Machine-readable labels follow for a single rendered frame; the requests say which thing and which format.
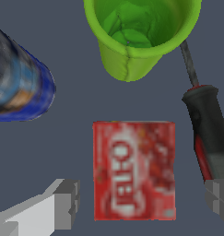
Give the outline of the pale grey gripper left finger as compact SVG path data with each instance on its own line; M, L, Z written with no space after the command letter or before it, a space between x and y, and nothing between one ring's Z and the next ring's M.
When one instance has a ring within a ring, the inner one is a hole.
M0 236L51 236L70 230L80 205L80 180L56 179L41 195L0 212Z

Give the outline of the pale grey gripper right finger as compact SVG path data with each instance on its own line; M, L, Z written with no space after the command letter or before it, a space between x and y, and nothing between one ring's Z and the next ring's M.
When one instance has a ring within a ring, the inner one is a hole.
M207 206L224 221L224 179L205 181Z

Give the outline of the black and red screwdriver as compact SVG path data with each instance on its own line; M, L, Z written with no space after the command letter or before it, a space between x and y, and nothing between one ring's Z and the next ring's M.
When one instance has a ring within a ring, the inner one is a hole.
M218 89L200 85L187 44L180 45L192 87L184 94L194 130L194 150L204 181L224 179L224 118L218 104Z

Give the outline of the red gelatin box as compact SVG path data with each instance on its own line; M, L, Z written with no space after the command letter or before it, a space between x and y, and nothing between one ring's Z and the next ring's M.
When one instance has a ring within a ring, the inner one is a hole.
M94 219L175 220L175 123L95 122Z

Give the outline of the blue can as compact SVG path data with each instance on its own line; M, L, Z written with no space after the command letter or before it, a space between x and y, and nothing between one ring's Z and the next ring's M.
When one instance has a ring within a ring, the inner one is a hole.
M0 30L0 122L35 120L54 97L49 68Z

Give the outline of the green cup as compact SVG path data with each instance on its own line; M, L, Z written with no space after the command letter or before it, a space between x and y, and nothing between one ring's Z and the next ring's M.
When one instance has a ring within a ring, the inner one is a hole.
M105 70L130 82L186 40L202 0L83 0Z

